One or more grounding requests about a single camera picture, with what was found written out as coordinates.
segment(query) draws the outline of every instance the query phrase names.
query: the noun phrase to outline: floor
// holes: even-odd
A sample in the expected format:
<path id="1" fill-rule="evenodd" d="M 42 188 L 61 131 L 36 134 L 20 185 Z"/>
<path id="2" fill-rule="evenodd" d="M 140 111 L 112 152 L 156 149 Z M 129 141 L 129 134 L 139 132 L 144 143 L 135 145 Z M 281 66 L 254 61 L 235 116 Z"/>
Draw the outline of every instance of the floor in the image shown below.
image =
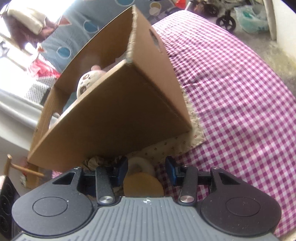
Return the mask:
<path id="1" fill-rule="evenodd" d="M 231 13 L 231 16 L 236 19 L 234 12 Z M 216 18 L 209 20 L 215 23 Z M 296 62 L 286 56 L 278 47 L 276 41 L 271 40 L 269 32 L 248 34 L 242 30 L 238 21 L 236 23 L 237 27 L 233 34 L 253 49 L 280 76 L 285 85 L 296 97 Z"/>

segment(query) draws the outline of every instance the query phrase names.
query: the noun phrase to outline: cardboard box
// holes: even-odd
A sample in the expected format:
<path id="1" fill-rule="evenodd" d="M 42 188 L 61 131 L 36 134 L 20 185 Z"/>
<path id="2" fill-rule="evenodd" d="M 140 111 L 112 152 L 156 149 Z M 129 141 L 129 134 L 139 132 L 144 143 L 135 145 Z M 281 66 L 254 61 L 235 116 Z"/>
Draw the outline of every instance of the cardboard box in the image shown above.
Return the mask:
<path id="1" fill-rule="evenodd" d="M 61 113 L 79 78 L 127 51 L 126 59 Z M 51 90 L 28 162 L 66 171 L 94 155 L 116 157 L 191 128 L 188 111 L 165 47 L 150 23 L 132 6 L 98 32 L 67 66 Z"/>

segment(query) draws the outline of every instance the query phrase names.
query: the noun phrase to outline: blue polka dot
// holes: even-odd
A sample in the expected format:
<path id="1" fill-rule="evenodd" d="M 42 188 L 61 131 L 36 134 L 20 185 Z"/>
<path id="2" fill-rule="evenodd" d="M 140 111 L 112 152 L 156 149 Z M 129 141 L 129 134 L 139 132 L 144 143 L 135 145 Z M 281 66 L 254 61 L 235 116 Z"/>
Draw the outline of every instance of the blue polka dot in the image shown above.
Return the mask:
<path id="1" fill-rule="evenodd" d="M 89 33 L 95 33 L 99 30 L 99 27 L 98 25 L 94 24 L 92 21 L 86 20 L 84 22 L 84 29 Z"/>
<path id="2" fill-rule="evenodd" d="M 69 48 L 66 47 L 59 47 L 59 49 L 57 50 L 57 54 L 64 59 L 68 59 L 71 55 L 71 50 Z"/>
<path id="3" fill-rule="evenodd" d="M 115 0 L 115 2 L 119 5 L 119 6 L 130 6 L 134 3 L 135 0 Z"/>

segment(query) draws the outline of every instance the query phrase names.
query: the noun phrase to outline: checkered bedsheet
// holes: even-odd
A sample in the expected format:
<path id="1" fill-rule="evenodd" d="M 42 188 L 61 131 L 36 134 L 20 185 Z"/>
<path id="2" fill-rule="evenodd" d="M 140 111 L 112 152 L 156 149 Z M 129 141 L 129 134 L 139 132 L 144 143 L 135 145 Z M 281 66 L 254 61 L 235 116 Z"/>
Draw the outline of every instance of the checkered bedsheet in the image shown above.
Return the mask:
<path id="1" fill-rule="evenodd" d="M 296 99 L 236 37 L 188 11 L 154 24 L 207 141 L 178 157 L 199 170 L 219 166 L 275 198 L 281 236 L 296 227 Z M 163 164 L 157 176 L 177 197 Z M 198 198 L 206 197 L 204 187 Z"/>

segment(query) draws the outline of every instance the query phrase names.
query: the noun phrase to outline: round tan object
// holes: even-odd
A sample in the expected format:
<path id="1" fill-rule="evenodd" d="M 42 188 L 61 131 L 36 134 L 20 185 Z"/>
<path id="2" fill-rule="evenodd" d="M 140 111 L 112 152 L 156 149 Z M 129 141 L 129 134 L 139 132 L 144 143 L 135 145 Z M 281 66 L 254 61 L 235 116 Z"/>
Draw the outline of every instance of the round tan object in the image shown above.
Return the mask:
<path id="1" fill-rule="evenodd" d="M 161 183 L 155 177 L 144 172 L 127 176 L 123 181 L 123 191 L 127 197 L 164 196 Z"/>

